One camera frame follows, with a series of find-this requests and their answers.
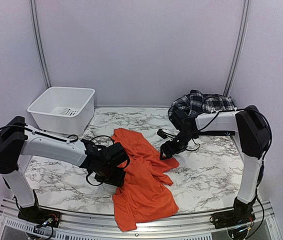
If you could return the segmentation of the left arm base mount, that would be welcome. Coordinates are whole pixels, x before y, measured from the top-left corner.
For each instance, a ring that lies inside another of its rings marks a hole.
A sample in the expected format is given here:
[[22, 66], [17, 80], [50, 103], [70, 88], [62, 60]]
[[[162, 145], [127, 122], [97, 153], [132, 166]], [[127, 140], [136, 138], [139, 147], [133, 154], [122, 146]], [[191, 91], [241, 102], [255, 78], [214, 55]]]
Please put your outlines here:
[[49, 226], [57, 228], [61, 220], [61, 212], [41, 208], [40, 211], [19, 211], [19, 219], [41, 225], [42, 227]]

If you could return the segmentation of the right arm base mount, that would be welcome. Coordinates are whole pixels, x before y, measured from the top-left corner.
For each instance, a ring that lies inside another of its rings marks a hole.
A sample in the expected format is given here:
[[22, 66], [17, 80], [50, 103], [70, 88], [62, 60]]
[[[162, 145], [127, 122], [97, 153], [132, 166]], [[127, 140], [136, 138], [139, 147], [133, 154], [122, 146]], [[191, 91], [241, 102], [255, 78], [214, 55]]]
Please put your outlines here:
[[229, 228], [246, 223], [252, 223], [256, 219], [253, 211], [245, 213], [236, 213], [234, 210], [215, 212], [209, 218], [209, 221], [216, 229]]

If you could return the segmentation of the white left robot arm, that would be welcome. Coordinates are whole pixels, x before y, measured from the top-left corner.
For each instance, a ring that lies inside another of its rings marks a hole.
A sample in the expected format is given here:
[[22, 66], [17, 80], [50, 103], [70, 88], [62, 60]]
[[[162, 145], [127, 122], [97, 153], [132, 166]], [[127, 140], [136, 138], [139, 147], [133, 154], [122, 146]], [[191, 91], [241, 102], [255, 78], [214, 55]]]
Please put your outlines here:
[[7, 125], [0, 127], [0, 175], [13, 192], [21, 215], [35, 223], [45, 218], [45, 212], [20, 170], [20, 156], [68, 163], [85, 169], [88, 176], [95, 174], [94, 179], [99, 185], [115, 187], [123, 186], [125, 168], [130, 164], [130, 158], [119, 142], [105, 146], [80, 139], [75, 134], [61, 137], [26, 124], [22, 116], [14, 117]]

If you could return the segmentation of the black white plaid skirt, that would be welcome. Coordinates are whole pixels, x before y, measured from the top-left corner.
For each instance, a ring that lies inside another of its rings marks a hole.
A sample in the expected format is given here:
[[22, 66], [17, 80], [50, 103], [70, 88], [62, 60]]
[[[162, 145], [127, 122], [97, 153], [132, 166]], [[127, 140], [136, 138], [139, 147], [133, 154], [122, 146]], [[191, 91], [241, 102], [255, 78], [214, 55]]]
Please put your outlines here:
[[184, 113], [187, 117], [196, 117], [199, 114], [210, 114], [221, 111], [233, 111], [237, 107], [231, 96], [220, 94], [204, 94], [199, 90], [191, 90], [172, 102], [168, 109], [168, 116], [175, 112]]

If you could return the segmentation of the orange garment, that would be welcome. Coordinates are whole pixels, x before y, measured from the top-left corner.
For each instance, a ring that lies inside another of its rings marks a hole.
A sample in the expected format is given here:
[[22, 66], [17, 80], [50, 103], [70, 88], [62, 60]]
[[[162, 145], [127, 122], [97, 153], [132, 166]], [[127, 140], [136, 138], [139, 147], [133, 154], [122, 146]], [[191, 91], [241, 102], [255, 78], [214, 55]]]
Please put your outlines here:
[[138, 223], [176, 214], [179, 207], [168, 188], [174, 182], [166, 172], [178, 168], [179, 162], [175, 158], [160, 160], [160, 153], [140, 132], [117, 128], [112, 139], [121, 143], [130, 158], [124, 184], [112, 196], [118, 228], [133, 231]]

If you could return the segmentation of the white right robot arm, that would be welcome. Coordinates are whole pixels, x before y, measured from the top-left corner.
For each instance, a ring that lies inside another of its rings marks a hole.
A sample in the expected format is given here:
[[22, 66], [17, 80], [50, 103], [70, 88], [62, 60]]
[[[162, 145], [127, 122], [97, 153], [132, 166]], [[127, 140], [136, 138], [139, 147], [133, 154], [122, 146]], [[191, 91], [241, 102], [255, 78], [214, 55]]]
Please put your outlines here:
[[264, 174], [264, 160], [272, 143], [272, 130], [267, 118], [254, 105], [234, 110], [217, 110], [186, 116], [177, 110], [170, 121], [179, 131], [160, 146], [160, 160], [167, 160], [186, 151], [191, 140], [199, 135], [238, 135], [244, 158], [240, 188], [234, 200], [229, 220], [240, 224], [252, 212], [257, 188]]

